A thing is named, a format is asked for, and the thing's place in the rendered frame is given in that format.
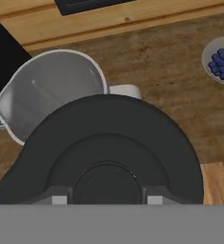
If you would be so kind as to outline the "black flat panel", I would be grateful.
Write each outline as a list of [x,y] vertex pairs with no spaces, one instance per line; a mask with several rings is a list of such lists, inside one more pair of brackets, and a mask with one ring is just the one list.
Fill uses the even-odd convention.
[[88,10],[102,9],[132,1],[135,0],[54,0],[63,16]]

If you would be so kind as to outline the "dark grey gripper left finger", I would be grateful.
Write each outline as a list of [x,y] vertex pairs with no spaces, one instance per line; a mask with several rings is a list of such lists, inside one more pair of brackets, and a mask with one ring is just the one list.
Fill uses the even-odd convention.
[[24,201],[24,204],[68,205],[72,203],[72,187],[51,186],[44,193]]

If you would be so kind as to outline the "black box-shaped appliance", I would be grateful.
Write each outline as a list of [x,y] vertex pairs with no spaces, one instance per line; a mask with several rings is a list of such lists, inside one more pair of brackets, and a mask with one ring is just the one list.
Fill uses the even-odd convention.
[[31,55],[0,23],[0,92],[14,72],[30,59]]

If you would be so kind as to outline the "heap of blueberries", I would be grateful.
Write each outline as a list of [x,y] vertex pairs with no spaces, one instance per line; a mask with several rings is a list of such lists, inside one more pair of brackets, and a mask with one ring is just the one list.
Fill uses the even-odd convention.
[[224,48],[218,49],[212,56],[208,64],[211,73],[224,81]]

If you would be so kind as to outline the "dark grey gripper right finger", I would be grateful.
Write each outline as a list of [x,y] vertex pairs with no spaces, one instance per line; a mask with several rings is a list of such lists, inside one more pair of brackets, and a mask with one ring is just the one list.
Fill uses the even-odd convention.
[[172,194],[165,186],[146,186],[142,188],[142,193],[146,205],[191,204],[188,199]]

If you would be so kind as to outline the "grey bowl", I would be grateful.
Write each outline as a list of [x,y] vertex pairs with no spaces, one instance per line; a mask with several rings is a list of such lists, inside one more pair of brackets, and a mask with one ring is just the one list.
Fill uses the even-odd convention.
[[224,48],[224,36],[215,38],[204,48],[201,56],[201,62],[203,69],[213,80],[220,84],[224,84],[224,81],[215,77],[208,67],[209,62],[211,61],[211,56],[220,48]]

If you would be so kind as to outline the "light wooden cutting board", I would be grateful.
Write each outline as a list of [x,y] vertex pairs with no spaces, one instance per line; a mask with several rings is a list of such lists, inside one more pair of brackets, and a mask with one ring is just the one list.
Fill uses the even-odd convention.
[[224,205],[224,164],[201,165],[204,183],[204,205]]

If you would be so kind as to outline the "black round blender lid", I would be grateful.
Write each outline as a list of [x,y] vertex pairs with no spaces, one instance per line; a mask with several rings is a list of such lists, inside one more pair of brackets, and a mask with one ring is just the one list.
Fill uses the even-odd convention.
[[71,204],[143,204],[159,195],[203,201],[199,160],[164,112],[123,95],[94,95],[47,116],[0,181],[0,204],[47,195]]

